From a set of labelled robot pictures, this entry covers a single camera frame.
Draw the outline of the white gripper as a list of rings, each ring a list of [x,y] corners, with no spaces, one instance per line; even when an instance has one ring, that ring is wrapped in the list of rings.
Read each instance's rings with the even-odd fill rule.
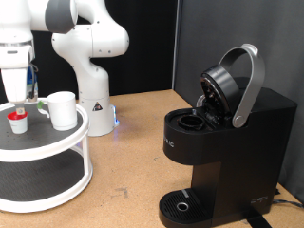
[[[16,104],[16,113],[24,115],[25,106],[22,104],[27,98],[27,77],[26,68],[2,69],[2,81],[10,103]]]

